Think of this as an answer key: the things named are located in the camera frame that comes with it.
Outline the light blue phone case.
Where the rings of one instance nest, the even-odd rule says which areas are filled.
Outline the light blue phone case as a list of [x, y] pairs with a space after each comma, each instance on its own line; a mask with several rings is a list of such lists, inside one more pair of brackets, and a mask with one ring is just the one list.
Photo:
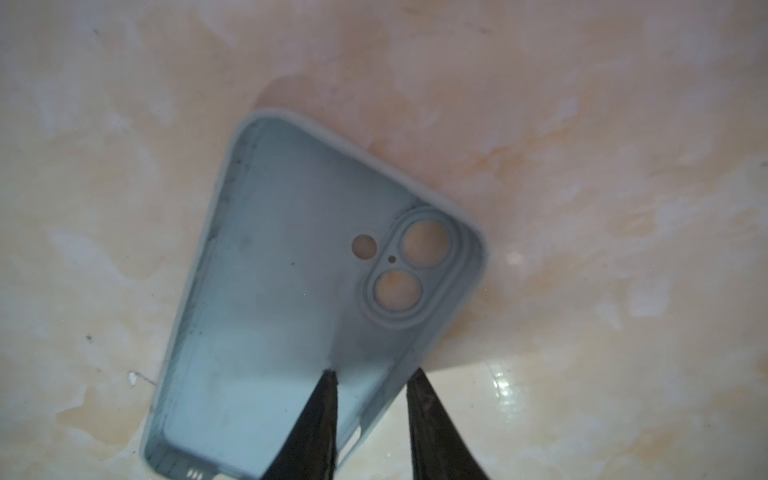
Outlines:
[[232, 137], [142, 438], [169, 479], [264, 475], [325, 370], [352, 456], [488, 264], [458, 206], [297, 112]]

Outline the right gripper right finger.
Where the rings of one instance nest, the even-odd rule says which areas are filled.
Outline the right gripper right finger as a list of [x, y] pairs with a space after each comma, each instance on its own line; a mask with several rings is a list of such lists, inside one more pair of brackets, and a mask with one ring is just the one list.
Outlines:
[[422, 369], [406, 386], [414, 479], [483, 479], [483, 471]]

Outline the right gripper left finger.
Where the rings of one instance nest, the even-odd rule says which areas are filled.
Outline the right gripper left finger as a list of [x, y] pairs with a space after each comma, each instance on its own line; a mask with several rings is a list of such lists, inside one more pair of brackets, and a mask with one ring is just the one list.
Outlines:
[[262, 479], [331, 480], [337, 466], [337, 421], [338, 380], [327, 369]]

